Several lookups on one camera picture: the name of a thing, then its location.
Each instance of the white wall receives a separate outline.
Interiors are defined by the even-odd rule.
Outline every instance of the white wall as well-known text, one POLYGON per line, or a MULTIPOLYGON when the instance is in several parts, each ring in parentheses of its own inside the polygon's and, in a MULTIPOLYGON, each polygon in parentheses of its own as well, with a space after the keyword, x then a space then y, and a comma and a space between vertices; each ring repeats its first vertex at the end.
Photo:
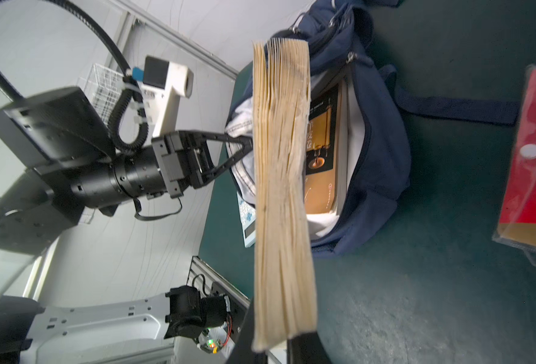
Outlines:
POLYGON ((132 0, 235 69, 251 61, 253 41, 292 25, 314 0, 132 0))
MULTIPOLYGON (((116 32, 121 11, 101 1, 74 2, 107 33, 116 32)), ((0 69, 25 96, 76 84, 92 63, 105 60, 106 55, 106 48, 82 22, 53 4, 36 0, 0 4, 0 69)), ((0 92, 0 106, 7 102, 0 92)), ((23 164, 0 140, 0 196, 23 170, 23 164)), ((1 267, 10 256, 0 252, 0 289, 5 285, 2 280, 12 276, 1 267)), ((26 268, 8 294, 22 294, 28 276, 26 268)))
MULTIPOLYGON (((131 65, 143 65, 149 55, 187 65, 195 74, 190 99, 182 99, 177 129, 221 132, 225 126, 234 81, 195 60, 144 27, 130 35, 125 56, 131 65)), ((128 110, 123 134, 136 130, 134 111, 128 110)), ((210 146, 214 162, 220 145, 210 146)), ((132 203, 121 205, 112 218, 96 212, 89 224, 80 224, 60 237, 41 294, 41 303, 89 306, 130 301, 184 285, 192 255, 199 251, 213 186, 187 189, 178 215, 154 222, 134 219, 132 203)), ((143 213, 175 211, 167 195, 142 199, 143 213)))

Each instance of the metal frame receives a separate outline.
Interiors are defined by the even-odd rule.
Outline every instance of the metal frame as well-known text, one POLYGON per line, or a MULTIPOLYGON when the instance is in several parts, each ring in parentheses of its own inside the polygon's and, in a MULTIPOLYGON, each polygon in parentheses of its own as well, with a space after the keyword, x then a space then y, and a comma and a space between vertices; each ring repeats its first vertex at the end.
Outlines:
MULTIPOLYGON (((191 266, 189 267, 189 275, 187 276, 187 285, 191 285, 191 281, 197 277, 197 275, 203 274, 205 276, 205 291, 211 292, 211 286, 213 282, 219 282, 223 288, 229 293, 229 295, 235 297, 246 309, 250 307, 250 299, 244 295, 240 290, 235 288, 229 281, 223 278, 213 268, 207 265, 206 262, 199 257, 194 256, 191 259, 191 266)), ((196 278, 194 286, 201 291, 203 289, 203 279, 196 278)), ((268 356, 268 364, 286 364, 286 348, 284 346, 276 346, 266 352, 268 356)))
POLYGON ((33 266, 31 267, 31 273, 29 273, 29 278, 25 284, 25 289, 23 290, 23 297, 31 298, 35 301, 39 301, 39 296, 41 295, 41 289, 46 282, 46 277, 49 271, 49 266, 52 262, 55 249, 58 245, 58 239, 49 246, 46 252, 35 260, 33 266))
POLYGON ((110 4, 113 4, 117 8, 129 12, 133 17, 144 23, 149 28, 153 29, 155 32, 159 33, 160 36, 169 40, 171 43, 177 45, 179 48, 182 48, 187 53, 191 54, 193 57, 197 58, 199 61, 205 63, 206 65, 218 70, 225 76, 228 76, 232 80, 235 80, 238 76, 238 71, 229 66, 227 63, 223 62, 219 57, 215 56, 213 53, 207 51, 205 48, 199 44, 193 42, 192 40, 185 37, 183 34, 176 32, 171 29, 168 25, 164 24, 161 20, 153 17, 146 10, 141 8, 139 5, 133 3, 131 0, 106 0, 110 4))
POLYGON ((137 349, 144 352, 174 345, 173 338, 165 339, 169 304, 163 293, 101 306, 47 306, 29 328, 31 346, 21 352, 20 363, 143 359, 137 349))
POLYGON ((131 355, 120 355, 116 358, 97 360, 91 362, 91 364, 171 364, 174 363, 174 355, 174 345, 169 345, 131 355))

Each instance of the zipper pull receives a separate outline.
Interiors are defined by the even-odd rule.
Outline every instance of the zipper pull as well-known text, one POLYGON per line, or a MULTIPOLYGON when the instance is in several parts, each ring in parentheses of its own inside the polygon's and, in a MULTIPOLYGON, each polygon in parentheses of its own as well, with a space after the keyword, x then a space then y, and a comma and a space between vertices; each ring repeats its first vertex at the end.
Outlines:
POLYGON ((353 62, 355 60, 360 61, 361 63, 363 63, 367 67, 373 67, 375 65, 375 63, 373 62, 371 57, 369 57, 367 55, 358 55, 357 53, 352 52, 352 51, 347 53, 347 55, 346 55, 346 64, 349 64, 349 63, 351 63, 351 62, 353 62))
POLYGON ((294 34, 296 33, 300 33, 298 31, 298 25, 300 25, 301 21, 302 21, 302 18, 304 18, 304 15, 306 14, 306 12, 301 12, 298 17, 296 18, 296 20, 294 20, 294 23, 292 24, 292 26, 289 28, 294 34))
POLYGON ((357 59, 357 53, 355 52, 349 52, 346 55, 346 64, 349 64, 357 59))

